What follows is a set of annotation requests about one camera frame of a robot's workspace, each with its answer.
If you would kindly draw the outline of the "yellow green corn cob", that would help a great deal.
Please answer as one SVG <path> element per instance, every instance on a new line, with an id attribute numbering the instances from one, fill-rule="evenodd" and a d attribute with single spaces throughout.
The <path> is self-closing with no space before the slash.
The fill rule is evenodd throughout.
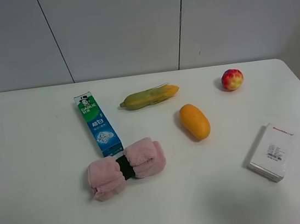
<path id="1" fill-rule="evenodd" d="M 170 99 L 175 96 L 178 90 L 178 86 L 165 83 L 148 90 L 131 94 L 127 96 L 119 106 L 120 108 L 125 108 L 130 111 L 138 110 Z"/>

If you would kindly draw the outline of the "orange mango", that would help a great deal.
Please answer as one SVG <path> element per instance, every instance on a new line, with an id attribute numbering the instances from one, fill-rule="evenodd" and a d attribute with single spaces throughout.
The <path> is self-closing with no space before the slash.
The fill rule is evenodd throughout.
<path id="1" fill-rule="evenodd" d="M 192 104 L 182 106 L 179 116 L 182 125 L 198 140 L 204 140 L 210 135 L 210 122 L 196 106 Z"/>

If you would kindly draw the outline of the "green blue toothpaste box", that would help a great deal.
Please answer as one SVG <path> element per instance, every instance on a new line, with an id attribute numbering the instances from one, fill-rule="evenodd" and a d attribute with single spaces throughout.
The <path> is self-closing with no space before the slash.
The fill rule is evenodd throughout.
<path id="1" fill-rule="evenodd" d="M 92 133 L 103 157 L 115 156 L 123 151 L 121 139 L 109 123 L 91 92 L 74 97 L 81 115 Z"/>

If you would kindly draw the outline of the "black towel band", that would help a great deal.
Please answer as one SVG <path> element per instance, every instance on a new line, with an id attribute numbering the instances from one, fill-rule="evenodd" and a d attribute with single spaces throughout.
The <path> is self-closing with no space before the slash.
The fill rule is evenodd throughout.
<path id="1" fill-rule="evenodd" d="M 125 155 L 120 156 L 116 161 L 120 166 L 120 171 L 123 173 L 125 180 L 135 177 L 135 171 Z"/>

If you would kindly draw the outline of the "pink rolled towel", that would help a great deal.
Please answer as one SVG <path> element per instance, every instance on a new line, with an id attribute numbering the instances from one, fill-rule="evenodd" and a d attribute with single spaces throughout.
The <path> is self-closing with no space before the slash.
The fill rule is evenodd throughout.
<path id="1" fill-rule="evenodd" d="M 166 166 L 166 158 L 160 143 L 149 137 L 126 147 L 123 155 L 133 167 L 136 179 L 159 174 Z M 106 201 L 124 190 L 127 180 L 124 179 L 116 159 L 118 158 L 108 156 L 88 166 L 87 179 L 94 192 L 94 199 Z"/>

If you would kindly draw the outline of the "red yellow apple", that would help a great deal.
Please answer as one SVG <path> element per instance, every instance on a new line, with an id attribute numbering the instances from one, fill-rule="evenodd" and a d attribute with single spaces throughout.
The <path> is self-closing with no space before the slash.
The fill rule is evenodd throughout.
<path id="1" fill-rule="evenodd" d="M 237 90 L 244 82 L 244 76 L 238 69 L 226 70 L 221 78 L 222 86 L 226 90 Z"/>

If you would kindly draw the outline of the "white cardboard box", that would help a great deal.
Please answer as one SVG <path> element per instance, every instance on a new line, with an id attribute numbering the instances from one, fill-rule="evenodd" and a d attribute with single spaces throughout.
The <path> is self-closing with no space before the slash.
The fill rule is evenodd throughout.
<path id="1" fill-rule="evenodd" d="M 287 156 L 293 150 L 295 138 L 294 131 L 267 124 L 250 154 L 246 168 L 270 181 L 280 182 L 285 177 Z"/>

